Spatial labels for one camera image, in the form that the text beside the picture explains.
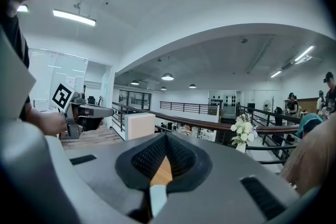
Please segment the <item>fluorescent light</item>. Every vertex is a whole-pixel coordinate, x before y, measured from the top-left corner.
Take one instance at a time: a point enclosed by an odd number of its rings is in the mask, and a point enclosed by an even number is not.
[[[311,59],[311,56],[306,55],[306,56],[304,56],[303,58],[301,58],[299,61],[297,61],[295,64],[298,65],[298,64],[300,64],[300,63],[302,63],[302,62],[307,62],[307,61],[309,61],[310,59]]]
[[[164,74],[164,75],[162,76],[162,79],[163,79],[163,80],[173,80],[174,77],[173,77],[172,74],[170,74],[170,73],[166,73],[166,74]]]
[[[139,85],[139,82],[138,82],[137,80],[133,80],[133,81],[131,82],[131,84],[132,84],[132,85]]]
[[[273,76],[271,76],[271,78],[274,78],[276,75],[279,75],[281,73],[281,71],[276,72]]]
[[[311,51],[314,48],[314,46],[310,46],[303,54],[301,54],[298,58],[296,58],[294,61],[297,62],[300,60],[303,56],[305,56],[309,51]]]
[[[19,8],[17,8],[18,12],[28,12],[28,6],[27,5],[20,5]]]
[[[57,10],[54,9],[53,10],[54,15],[56,17],[61,17],[61,18],[65,18],[65,19],[70,19],[70,20],[75,20],[84,24],[88,24],[91,26],[95,26],[96,25],[96,20],[93,19],[89,19],[87,17],[83,17],[74,13],[70,13],[70,12],[62,12],[61,10]]]

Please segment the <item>glass wall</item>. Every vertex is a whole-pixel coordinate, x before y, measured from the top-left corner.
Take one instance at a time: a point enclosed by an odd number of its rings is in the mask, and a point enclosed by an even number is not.
[[[137,109],[150,110],[150,93],[122,91],[119,92],[119,103],[132,106]]]

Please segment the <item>person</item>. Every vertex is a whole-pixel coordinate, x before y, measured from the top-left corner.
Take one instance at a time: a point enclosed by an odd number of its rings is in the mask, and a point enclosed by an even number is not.
[[[294,93],[290,93],[288,95],[288,103],[287,103],[287,113],[291,116],[291,117],[294,117],[296,118],[297,117],[297,112],[298,112],[298,107],[299,107],[299,104],[298,104],[298,101],[296,100],[296,96],[294,95]],[[290,122],[288,121],[287,122],[287,125],[294,125],[295,123],[294,122]]]
[[[325,99],[325,104],[327,106],[327,112],[330,114],[330,113],[335,112],[335,108],[336,108],[336,105],[335,105],[336,87],[335,87],[334,75],[331,72],[328,72],[323,82],[327,83],[329,87],[329,91],[327,92],[327,96]]]
[[[319,91],[319,98],[317,100],[316,111],[319,113],[326,105],[326,100],[324,99],[323,91]]]
[[[335,120],[322,122],[313,113],[302,118],[297,133],[302,140],[280,172],[283,179],[297,186],[300,195],[322,185],[336,157],[335,133]]]
[[[0,0],[0,20],[3,30],[12,44],[17,55],[27,68],[29,68],[29,56],[27,41],[24,38],[16,15],[18,7],[27,0]],[[76,108],[73,110],[74,118],[78,117]],[[67,122],[63,113],[42,113],[32,107],[28,96],[20,113],[22,121],[29,122],[41,129],[45,135],[53,135],[67,130]]]

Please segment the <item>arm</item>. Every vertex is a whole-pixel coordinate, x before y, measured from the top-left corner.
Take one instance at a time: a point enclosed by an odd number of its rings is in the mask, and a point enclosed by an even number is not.
[[[295,105],[294,105],[294,110],[289,111],[289,113],[295,113],[295,112],[297,112],[297,111],[298,111],[298,105],[295,104]]]
[[[25,111],[26,121],[39,127],[45,135],[56,136],[67,130],[67,122],[62,113],[41,113],[31,103],[25,104]]]
[[[317,100],[317,105],[316,105],[317,114],[319,113],[320,110],[321,110],[321,98]]]

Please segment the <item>floor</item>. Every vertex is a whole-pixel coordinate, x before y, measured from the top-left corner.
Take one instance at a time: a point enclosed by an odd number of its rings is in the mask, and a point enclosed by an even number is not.
[[[73,150],[93,145],[106,145],[120,142],[123,142],[123,140],[113,129],[104,128],[83,132],[80,137],[75,140],[61,140],[62,146],[65,150]],[[163,160],[159,170],[153,177],[150,186],[167,185],[172,180],[173,178],[171,167],[166,157]]]
[[[122,142],[123,140],[113,129],[99,128],[82,132],[78,139],[61,140],[65,150],[72,150],[93,145],[106,145]]]

